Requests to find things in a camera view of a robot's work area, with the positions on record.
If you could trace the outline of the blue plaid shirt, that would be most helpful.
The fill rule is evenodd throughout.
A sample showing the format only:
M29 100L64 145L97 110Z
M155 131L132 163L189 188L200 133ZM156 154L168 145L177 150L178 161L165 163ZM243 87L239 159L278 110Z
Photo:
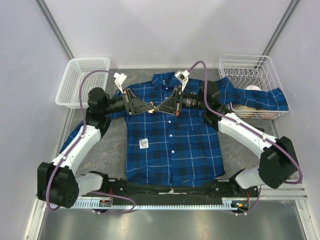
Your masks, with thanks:
M124 118L127 127L127 179L141 185L198 187L223 176L218 133L201 114L197 109L183 109L178 116L111 114Z

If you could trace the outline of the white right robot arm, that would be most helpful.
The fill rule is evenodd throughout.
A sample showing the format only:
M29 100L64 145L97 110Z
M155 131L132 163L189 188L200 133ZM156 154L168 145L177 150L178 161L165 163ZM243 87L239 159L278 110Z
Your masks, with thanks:
M179 116L182 109L202 110L202 119L209 127L237 140L259 158L259 166L241 170L233 176L234 181L229 184L233 196L240 197L248 188L258 185L277 189L282 184L290 184L289 178L301 172L292 141L286 136L268 135L238 118L220 103L215 82L202 83L198 94L183 93L182 87L176 86L154 110Z

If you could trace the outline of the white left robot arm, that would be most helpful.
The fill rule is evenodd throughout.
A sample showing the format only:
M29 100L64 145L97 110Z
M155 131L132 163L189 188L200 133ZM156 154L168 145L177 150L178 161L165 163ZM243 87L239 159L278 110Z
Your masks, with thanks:
M37 197L51 211L59 207L71 208L78 197L89 193L106 196L110 192L108 175L90 171L76 177L78 167L107 132L111 124L110 114L124 111L128 115L137 115L155 108L152 103L135 96L129 88L115 97L110 97L100 87L93 88L88 93L87 104L83 125L74 139L55 159L42 162L37 169Z

